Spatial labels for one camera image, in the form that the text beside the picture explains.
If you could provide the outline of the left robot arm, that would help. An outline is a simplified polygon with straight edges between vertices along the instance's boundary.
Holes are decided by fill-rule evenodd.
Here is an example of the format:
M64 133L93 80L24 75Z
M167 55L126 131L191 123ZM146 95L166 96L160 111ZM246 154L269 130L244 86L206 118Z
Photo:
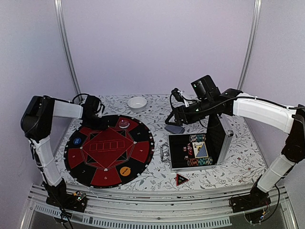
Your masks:
M93 130L105 130L108 125L99 113L105 106L93 95L87 95L83 104L75 104L49 96L33 96L22 118L21 129L33 149L32 157L42 172L43 180L50 187L60 188L65 182L61 177L50 144L52 120L54 117L82 120L82 125Z

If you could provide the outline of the orange big blind button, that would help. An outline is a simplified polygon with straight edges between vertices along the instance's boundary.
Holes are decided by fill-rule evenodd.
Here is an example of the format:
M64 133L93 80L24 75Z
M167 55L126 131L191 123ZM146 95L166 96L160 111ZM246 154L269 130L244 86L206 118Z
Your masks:
M131 168L130 167L122 167L120 169L120 174L123 176L123 177L126 177L126 176L129 176L131 174Z

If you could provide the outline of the blue small blind button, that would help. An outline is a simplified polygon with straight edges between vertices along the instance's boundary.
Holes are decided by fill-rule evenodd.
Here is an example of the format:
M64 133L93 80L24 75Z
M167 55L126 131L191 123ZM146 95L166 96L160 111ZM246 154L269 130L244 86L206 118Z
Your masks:
M73 140L74 145L79 145L82 142L81 138L77 137Z

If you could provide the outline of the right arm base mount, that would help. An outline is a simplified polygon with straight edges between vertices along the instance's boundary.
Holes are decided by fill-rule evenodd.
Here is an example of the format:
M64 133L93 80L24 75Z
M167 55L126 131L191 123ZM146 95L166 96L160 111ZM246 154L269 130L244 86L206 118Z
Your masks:
M229 206L233 213L252 210L259 207L264 207L271 204L269 194L261 190L251 190L247 195L235 195L229 199Z

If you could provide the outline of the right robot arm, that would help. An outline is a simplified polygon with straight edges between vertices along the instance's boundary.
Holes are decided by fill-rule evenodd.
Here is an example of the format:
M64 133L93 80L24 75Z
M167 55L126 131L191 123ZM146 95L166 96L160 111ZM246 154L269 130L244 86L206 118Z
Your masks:
M182 126L195 123L210 115L230 115L249 118L273 126L288 134L284 148L258 178L246 198L250 208L264 202L265 195L290 170L305 158L305 108L281 105L229 88L221 93L211 76L206 75L191 83L197 99L186 99L182 91L173 89L171 96L183 105L172 107L167 125Z

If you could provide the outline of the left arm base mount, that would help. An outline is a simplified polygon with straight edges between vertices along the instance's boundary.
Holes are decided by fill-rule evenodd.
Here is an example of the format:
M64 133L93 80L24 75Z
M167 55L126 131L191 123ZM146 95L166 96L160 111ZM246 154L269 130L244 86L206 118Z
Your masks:
M46 203L55 207L62 208L64 210L73 210L83 213L87 206L87 196L85 193L76 191L73 194L64 192L60 195L48 191L48 197Z

